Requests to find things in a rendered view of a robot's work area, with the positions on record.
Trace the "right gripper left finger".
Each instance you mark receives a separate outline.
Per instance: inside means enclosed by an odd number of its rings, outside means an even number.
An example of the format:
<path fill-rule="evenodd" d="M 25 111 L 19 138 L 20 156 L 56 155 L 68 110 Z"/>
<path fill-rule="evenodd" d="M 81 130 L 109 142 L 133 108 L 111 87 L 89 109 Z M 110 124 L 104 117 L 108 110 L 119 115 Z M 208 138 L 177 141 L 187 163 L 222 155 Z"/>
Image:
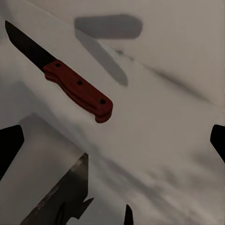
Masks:
<path fill-rule="evenodd" d="M 20 125 L 0 130 L 0 181 L 24 143 Z"/>

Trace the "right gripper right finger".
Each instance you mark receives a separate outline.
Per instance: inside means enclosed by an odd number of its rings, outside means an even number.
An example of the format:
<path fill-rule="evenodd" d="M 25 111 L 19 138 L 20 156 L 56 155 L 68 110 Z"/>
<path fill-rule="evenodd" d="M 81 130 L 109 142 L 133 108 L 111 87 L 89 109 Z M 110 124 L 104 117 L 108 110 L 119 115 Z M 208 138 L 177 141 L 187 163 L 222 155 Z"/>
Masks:
<path fill-rule="evenodd" d="M 225 162 L 225 126 L 214 125 L 210 141 Z"/>

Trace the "parer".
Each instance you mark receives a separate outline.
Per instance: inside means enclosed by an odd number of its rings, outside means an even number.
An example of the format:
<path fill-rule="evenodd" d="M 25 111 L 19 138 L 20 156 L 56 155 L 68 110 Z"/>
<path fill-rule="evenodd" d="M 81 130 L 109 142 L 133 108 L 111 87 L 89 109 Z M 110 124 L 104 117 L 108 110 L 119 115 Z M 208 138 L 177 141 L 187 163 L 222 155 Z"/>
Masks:
<path fill-rule="evenodd" d="M 6 21 L 5 27 L 7 34 L 31 57 L 39 62 L 46 74 L 56 77 L 74 97 L 95 109 L 97 117 L 105 118 L 112 112 L 113 103 L 99 90 L 62 61 L 49 54 L 10 22 Z"/>

